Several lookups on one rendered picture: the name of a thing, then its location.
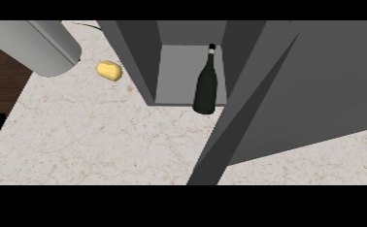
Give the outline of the grey cabinet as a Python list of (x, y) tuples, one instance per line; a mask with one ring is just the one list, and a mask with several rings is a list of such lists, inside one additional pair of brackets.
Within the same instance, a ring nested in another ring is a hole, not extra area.
[(150, 106), (190, 106), (216, 45), (216, 104), (249, 95), (298, 31), (287, 20), (102, 20), (105, 37)]

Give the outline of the dark green wine bottle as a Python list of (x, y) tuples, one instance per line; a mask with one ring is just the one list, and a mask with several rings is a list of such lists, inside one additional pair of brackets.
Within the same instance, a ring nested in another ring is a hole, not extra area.
[(193, 109), (199, 114), (212, 114), (215, 112), (218, 78), (213, 68), (213, 55), (216, 45), (210, 44), (208, 49), (208, 61), (202, 70)]

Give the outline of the grey cabinet door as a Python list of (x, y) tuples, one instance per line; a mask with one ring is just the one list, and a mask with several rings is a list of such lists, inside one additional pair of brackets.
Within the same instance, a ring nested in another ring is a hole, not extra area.
[(188, 183), (367, 130), (367, 20), (265, 24)]

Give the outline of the yellow lemon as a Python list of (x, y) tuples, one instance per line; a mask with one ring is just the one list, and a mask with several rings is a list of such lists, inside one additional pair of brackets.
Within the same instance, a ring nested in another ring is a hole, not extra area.
[(110, 60), (104, 60), (97, 66), (98, 74), (108, 80), (117, 81), (122, 78), (122, 68)]

